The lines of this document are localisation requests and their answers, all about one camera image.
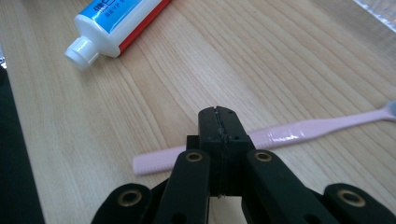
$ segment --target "screw hole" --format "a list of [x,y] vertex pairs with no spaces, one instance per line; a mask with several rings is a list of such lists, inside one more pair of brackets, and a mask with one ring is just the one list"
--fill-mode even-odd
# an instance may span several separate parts
[[304,216],[305,221],[309,224],[320,224],[320,219],[312,214],[306,214]]
[[256,152],[254,157],[259,161],[271,161],[272,156],[265,152]]
[[338,197],[349,205],[355,207],[363,207],[366,205],[366,201],[357,193],[347,190],[347,189],[340,189],[337,192]]
[[174,214],[172,216],[172,223],[174,223],[174,224],[184,224],[184,223],[186,223],[186,221],[187,221],[187,218],[183,214]]
[[187,154],[186,158],[188,161],[200,161],[203,156],[197,152],[192,152]]
[[120,194],[118,203],[123,207],[134,206],[142,200],[142,193],[137,189],[125,190]]

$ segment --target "toothbrush handle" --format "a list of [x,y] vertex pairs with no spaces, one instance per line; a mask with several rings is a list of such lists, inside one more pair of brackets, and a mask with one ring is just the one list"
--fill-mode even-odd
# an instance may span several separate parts
[[[317,138],[339,129],[383,119],[386,116],[388,116],[387,112],[376,110],[338,119],[309,119],[261,129],[248,133],[248,135],[255,148],[283,147]],[[136,175],[148,175],[170,170],[173,168],[178,154],[184,150],[186,150],[186,146],[171,147],[135,156],[133,159],[134,173]]]
[[149,175],[171,170],[178,154],[186,150],[186,146],[170,147],[156,152],[135,156],[132,161],[136,175]]
[[376,110],[337,119],[308,119],[258,130],[250,133],[249,136],[256,148],[283,147],[347,127],[384,119],[386,116],[386,111]]

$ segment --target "white toothpaste tube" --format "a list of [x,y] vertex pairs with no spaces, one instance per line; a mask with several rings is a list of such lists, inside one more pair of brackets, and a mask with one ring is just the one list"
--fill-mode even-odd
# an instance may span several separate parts
[[64,55],[80,69],[99,56],[118,57],[170,0],[94,0],[76,17],[81,37]]

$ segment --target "clear plastic bag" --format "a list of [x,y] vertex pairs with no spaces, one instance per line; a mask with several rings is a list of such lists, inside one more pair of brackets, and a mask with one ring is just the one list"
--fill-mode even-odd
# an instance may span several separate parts
[[355,2],[396,32],[396,0],[355,0]]

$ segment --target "brass grommet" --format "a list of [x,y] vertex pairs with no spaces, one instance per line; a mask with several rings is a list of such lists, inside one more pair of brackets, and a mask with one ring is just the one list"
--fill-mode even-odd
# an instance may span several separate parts
[[123,207],[134,206],[142,200],[142,193],[138,189],[125,190],[120,194],[118,203]]
[[344,202],[355,207],[363,207],[366,201],[357,193],[348,190],[340,189],[337,191],[337,196]]

